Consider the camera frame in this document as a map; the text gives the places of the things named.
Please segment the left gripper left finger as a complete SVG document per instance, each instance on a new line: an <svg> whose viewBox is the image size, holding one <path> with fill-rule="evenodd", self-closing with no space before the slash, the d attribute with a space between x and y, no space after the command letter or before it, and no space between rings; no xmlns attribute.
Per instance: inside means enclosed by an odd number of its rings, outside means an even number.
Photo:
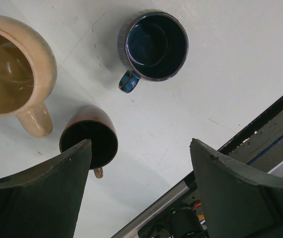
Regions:
<svg viewBox="0 0 283 238"><path fill-rule="evenodd" d="M71 238L92 158L91 141L0 178L0 238Z"/></svg>

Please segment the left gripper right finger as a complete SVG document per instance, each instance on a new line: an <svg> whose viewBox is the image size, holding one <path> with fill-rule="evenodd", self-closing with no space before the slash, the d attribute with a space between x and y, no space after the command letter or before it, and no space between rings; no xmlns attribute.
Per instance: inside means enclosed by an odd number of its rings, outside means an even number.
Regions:
<svg viewBox="0 0 283 238"><path fill-rule="evenodd" d="M283 238L283 178L193 139L190 153L212 238Z"/></svg>

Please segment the brown mug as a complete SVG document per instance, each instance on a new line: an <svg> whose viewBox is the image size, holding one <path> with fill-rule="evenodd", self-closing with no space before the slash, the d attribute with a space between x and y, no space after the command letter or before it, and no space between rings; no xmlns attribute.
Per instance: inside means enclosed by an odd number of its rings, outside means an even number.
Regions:
<svg viewBox="0 0 283 238"><path fill-rule="evenodd" d="M115 158L119 142L110 117L94 105L80 108L69 120L60 136L59 149L64 152L85 139L91 140L90 169L100 179L103 167Z"/></svg>

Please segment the beige round mug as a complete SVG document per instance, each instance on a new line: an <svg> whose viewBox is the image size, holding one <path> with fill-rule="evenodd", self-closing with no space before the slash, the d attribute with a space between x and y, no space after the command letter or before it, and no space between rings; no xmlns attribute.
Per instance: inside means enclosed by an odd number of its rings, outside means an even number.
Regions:
<svg viewBox="0 0 283 238"><path fill-rule="evenodd" d="M34 137L53 123L44 101L57 80L57 63L45 39L27 24L0 15L0 116L15 116Z"/></svg>

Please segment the dark blue mug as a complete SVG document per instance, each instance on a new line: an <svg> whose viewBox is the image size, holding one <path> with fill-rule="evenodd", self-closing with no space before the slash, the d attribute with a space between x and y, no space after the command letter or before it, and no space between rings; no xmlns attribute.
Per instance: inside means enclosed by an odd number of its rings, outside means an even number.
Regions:
<svg viewBox="0 0 283 238"><path fill-rule="evenodd" d="M145 10L127 19L117 38L119 58L126 68L119 89L132 92L143 79L162 82L184 65L189 48L182 24L171 14Z"/></svg>

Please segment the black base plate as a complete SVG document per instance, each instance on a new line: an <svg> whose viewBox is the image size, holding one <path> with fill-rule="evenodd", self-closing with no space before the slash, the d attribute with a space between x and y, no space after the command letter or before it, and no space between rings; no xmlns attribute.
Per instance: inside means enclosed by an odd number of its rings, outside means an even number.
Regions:
<svg viewBox="0 0 283 238"><path fill-rule="evenodd" d="M268 172L283 161L283 96L219 148L219 152ZM199 190L194 189L175 201L138 231L139 238L168 238L168 212L179 205L198 208Z"/></svg>

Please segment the aluminium frame rail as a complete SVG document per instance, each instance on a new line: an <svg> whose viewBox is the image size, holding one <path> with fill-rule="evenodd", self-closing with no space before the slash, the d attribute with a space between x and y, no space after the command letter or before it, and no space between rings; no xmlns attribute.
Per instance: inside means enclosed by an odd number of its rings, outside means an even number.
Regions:
<svg viewBox="0 0 283 238"><path fill-rule="evenodd" d="M180 182L168 190L153 204L136 216L126 226L120 229L112 238L138 238L138 231L157 217L161 212L169 208L175 201L190 193L195 186L195 176L191 172Z"/></svg>

